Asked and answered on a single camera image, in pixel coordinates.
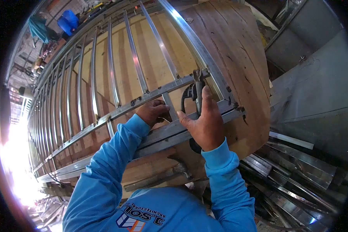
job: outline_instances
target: left hand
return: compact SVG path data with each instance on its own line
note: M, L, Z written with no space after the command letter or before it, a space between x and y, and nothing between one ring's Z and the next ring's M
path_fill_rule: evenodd
M137 115L151 128L156 123L162 123L164 119L171 121L169 114L170 106L165 105L162 100L153 100L139 108Z

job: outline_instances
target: metal railing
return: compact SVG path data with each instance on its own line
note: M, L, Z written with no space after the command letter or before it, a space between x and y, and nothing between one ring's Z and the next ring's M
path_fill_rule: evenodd
M201 40L197 37L195 32L190 28L186 21L179 15L179 13L166 1L158 0L158 5L160 5L165 13L171 19L173 25L179 32L182 39L186 42L188 48L196 59L196 63L199 66L198 71L194 73L189 73L184 77L180 77L176 71L176 68L165 48L165 45L155 28L148 12L146 11L142 1L124 1L117 3L107 11L103 12L103 15L95 17L90 23L84 26L79 32L77 32L70 41L60 50L58 54L55 55L55 58L48 64L48 66L42 72L42 81L37 86L36 91L36 100L32 105L29 120L29 140L30 140L30 160L32 161L33 174L37 177L39 182L51 182L54 179L62 180L75 176L79 176L82 172L85 171L85 166L90 163L91 157L87 157L83 160L77 161L72 165L57 169L54 158L60 152L64 151L66 148L73 145L75 142L79 141L92 131L97 130L98 128L107 125L109 135L112 137L114 131L112 129L112 121L116 118L130 112L133 109L143 105L149 100L153 100L159 97L163 97L165 103L170 106L170 114L172 116L173 122L164 125L158 129L153 130L139 145L137 152L135 153L134 159L143 157L148 154L152 154L158 151L161 151L165 148L176 145L180 142L184 142L191 138L190 133L183 127L174 112L174 107L171 102L171 99L168 93L177 90L186 85L190 85L199 81L199 77L207 78L209 84L213 83L213 87L216 90L220 101L218 101L218 107L222 114L223 121L228 122L234 118L245 114L237 110L235 107L234 97L232 93L228 90L230 88L227 86L227 83L220 72L218 66L215 64L213 58L202 44ZM135 6L139 5L144 16L146 17L150 28L153 31L153 34L160 45L161 51L164 55L164 58L169 66L169 69L173 75L174 81L165 84L157 89L150 90L146 84L146 80L139 62L138 55L136 53L134 40L130 32L129 17L134 16L133 9ZM116 73L113 62L112 55L112 41L111 41L111 31L112 27L118 25L121 22L125 22L131 53L134 60L134 67L138 75L138 80L142 89L142 95L136 99L131 100L127 104L121 105L121 100L119 96L119 91L116 84ZM96 42L98 37L98 32L100 28L106 28L108 31L107 36L107 57L108 64L110 68L110 79L112 94L115 100L116 109L104 116L101 115L101 112L98 110L98 100L97 100L97 90L96 90L96 78L95 78L95 62L96 62ZM92 50L91 50L91 101L94 123L88 126L84 126L83 110L82 110L82 88L81 88L81 76L82 76L82 65L84 58L84 48L89 41L92 40ZM81 131L77 134L74 134L71 125L71 116L70 116L70 78L71 72L74 64L79 61L79 73L77 77L77 106L78 106L78 123L80 125ZM68 75L65 77L65 70L70 67ZM57 90L58 80L60 80L60 88ZM62 101L62 89L64 84L67 83L66 87L66 102L67 102L67 113L64 114L63 101ZM59 94L59 108L56 109L56 94ZM59 113L59 120L56 121L56 112ZM62 121L67 115L68 128L69 128L69 140L65 140L65 128L62 127ZM192 113L189 115L190 118L198 118L198 113ZM59 123L60 134L57 134L56 124ZM47 162L52 162L55 171L51 174L46 174L44 170L44 165ZM39 176L38 170L43 170L44 175Z

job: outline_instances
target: blue long-sleeve shirt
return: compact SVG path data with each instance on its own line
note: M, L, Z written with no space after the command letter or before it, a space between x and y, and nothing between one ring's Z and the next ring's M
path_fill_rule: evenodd
M150 127L135 114L93 156L82 173L63 219L64 231L256 231L254 198L246 192L236 153L226 140L202 152L210 180L212 211L176 187L140 189L118 207L126 165Z

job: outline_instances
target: right hand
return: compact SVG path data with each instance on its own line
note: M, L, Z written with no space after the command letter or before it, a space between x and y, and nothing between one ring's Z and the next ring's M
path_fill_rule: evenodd
M197 120L177 111L180 123L187 128L203 151L211 151L224 142L223 119L209 86L202 89L201 115Z

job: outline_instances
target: metal frame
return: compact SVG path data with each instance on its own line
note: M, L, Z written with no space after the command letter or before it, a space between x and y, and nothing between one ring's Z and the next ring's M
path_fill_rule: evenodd
M42 168L44 169L44 164L50 160L54 162L54 157L58 155L60 152L68 148L69 146L73 145L75 142L79 141L84 136L88 135L92 131L95 131L97 128L100 128L102 126L107 125L107 129L109 131L109 134L111 137L114 135L114 131L112 128L112 121L116 118L130 112L133 109L136 109L137 107L143 105L147 101L163 97L165 103L170 106L170 115L172 117L173 122L160 127L158 129L153 130L149 136L147 136L142 143L139 145L138 150L134 156L135 159L143 157L148 154L152 154L154 152L161 151L165 148L171 147L175 144L178 144L180 142L186 141L191 138L190 133L184 128L178 120L178 117L174 111L173 104L171 102L169 93L177 90L183 86L190 85L192 83L198 82L197 76L201 76L202 78L207 78L206 80L209 83L214 83L214 89L218 93L218 97L220 101L217 103L218 107L220 109L220 112L222 114L222 118L224 122L228 122L234 118L237 118L245 112L238 111L235 109L234 104L234 97L232 93L227 91L227 83L220 72L218 66L215 64L213 58L210 56L209 52L205 48L204 44L200 41L200 39L197 37L195 32L190 28L190 26L186 23L186 21L179 15L179 13L166 1L166 0L158 0L159 4L164 8L165 12L168 14L169 18L171 18L171 21L173 25L178 30L179 34L183 38L183 40L186 42L187 46L189 47L190 51L194 55L197 64L199 66L199 70L194 71L194 73L191 73L189 75L186 75L184 77L180 77L176 71L176 68L167 52L167 49L165 48L165 45L158 34L158 31L156 30L151 18L148 15L148 12L144 8L142 1L132 1L131 4L126 4L124 2L117 3L114 7L108 9L107 11L103 12L103 15L96 16L93 20L90 21L90 23L84 28L80 29L73 37L70 38L69 42L64 46L63 49L60 50L58 54L55 55L55 60L52 60L45 70L42 72L42 81L37 86L36 90L38 92L37 96L35 97L37 104L33 105L41 105L43 106L40 110L37 111L31 111L29 116L29 131L34 131L34 133L31 133L30 136L35 135L36 141L34 145L39 146L39 153L37 153L36 149L32 149L32 156L33 157L39 157L39 155L42 157L41 159L37 159L37 162L34 162L36 164L36 167L33 167L33 173L37 177L37 180L39 182L51 182L53 179L50 178L49 175L43 175L38 176L37 171ZM149 90L147 83L144 79L143 71L140 66L139 58L136 53L134 40L130 31L130 25L129 25L129 16L134 16L133 13L128 14L128 12L132 12L133 7L136 5L139 5L141 7L141 10L143 14L146 16L147 21L153 31L153 34L155 35L155 38L161 48L161 51L164 55L164 58L169 66L169 69L173 75L174 81L167 83L157 89ZM119 96L119 91L117 89L116 84L116 76L115 76L115 69L114 69L114 63L113 63L113 50L112 50L112 41L111 41L111 31L112 27L114 25L118 25L120 22L125 22L128 39L130 43L130 48L132 52L132 57L134 60L134 66L137 71L139 83L142 88L143 95L133 99L131 102L128 102L127 104L121 105L121 100ZM96 53L96 44L97 44L97 37L98 37L98 31L99 29L97 27L102 28L104 25L107 27L107 31L109 32L109 35L107 36L107 39L109 41L108 43L108 62L109 62L109 69L110 69L110 78L111 78L111 85L112 85L112 93L115 100L115 106L116 109L104 116L99 115L98 111L98 102L97 102L97 90L96 90L96 78L95 78L95 53ZM95 122L92 123L89 126L84 127L84 119L82 115L82 88L81 88L81 78L82 78L82 65L83 65L83 57L84 57L84 48L87 45L87 42L90 41L88 39L88 34L93 34L92 38L92 57L91 57L91 83L92 83L92 98L91 103L93 105L93 112L95 115ZM81 51L76 56L75 53L75 47L77 44L82 43ZM71 54L70 58L70 64L67 64L68 61L68 54ZM73 69L74 63L76 63L76 60L79 59L79 73L77 78L77 97L78 97L78 120L81 127L81 131L77 134L73 134L72 126L70 123L71 114L70 114L70 77L71 77L71 71ZM64 82L65 82L65 69L69 68L69 73L67 77L67 118L68 118L68 126L69 126L69 132L70 132L70 139L68 141L65 141L64 136L64 128L63 128L63 117L64 113L62 113L63 107L63 90L64 90ZM53 86L53 76L55 74L55 85ZM57 91L57 85L58 85L58 78L60 79L60 88ZM55 133L55 140L50 137L50 139L46 138L46 141L49 144L48 149L46 149L46 144L44 143L44 137L42 132L44 131L43 128L43 121L39 120L39 118L43 118L44 115L49 114L50 112L44 112L44 105L40 104L40 102L43 100L44 96L46 96L47 103L50 106L50 96L48 96L49 91L53 91L54 94L53 97L53 128ZM58 143L57 139L57 130L56 130L56 104L55 104L55 96L56 94L59 95L59 126L60 126L60 137L61 142ZM196 119L198 118L197 113L190 114L189 117ZM91 157L85 158L83 160L77 161L73 163L72 165L56 169L53 173L51 173L52 176L54 176L58 180L71 178L74 176L79 176L83 170L85 170L85 166L90 163Z

